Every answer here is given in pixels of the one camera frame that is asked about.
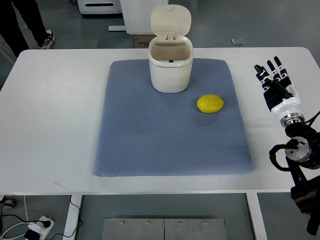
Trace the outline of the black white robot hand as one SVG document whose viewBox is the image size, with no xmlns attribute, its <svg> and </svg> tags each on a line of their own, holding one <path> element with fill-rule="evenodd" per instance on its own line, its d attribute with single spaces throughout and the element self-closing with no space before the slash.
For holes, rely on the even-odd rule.
<svg viewBox="0 0 320 240">
<path fill-rule="evenodd" d="M 276 114 L 279 119 L 290 114 L 301 114 L 301 99 L 287 69 L 277 56 L 274 57 L 274 62 L 268 60 L 267 65 L 270 71 L 260 65 L 255 65 L 254 69 L 270 112 Z"/>
</svg>

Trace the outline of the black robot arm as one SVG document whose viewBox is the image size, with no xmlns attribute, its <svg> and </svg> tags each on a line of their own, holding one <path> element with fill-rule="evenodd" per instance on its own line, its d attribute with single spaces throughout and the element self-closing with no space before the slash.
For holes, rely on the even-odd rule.
<svg viewBox="0 0 320 240">
<path fill-rule="evenodd" d="M 312 124 L 320 114 L 305 121 L 301 113 L 289 113 L 280 123 L 290 140 L 269 151 L 271 163 L 280 171 L 290 172 L 294 186 L 290 197 L 303 214 L 310 215 L 306 231 L 315 236 L 320 226 L 320 177 L 307 179 L 301 170 L 320 168 L 320 133 Z"/>
</svg>

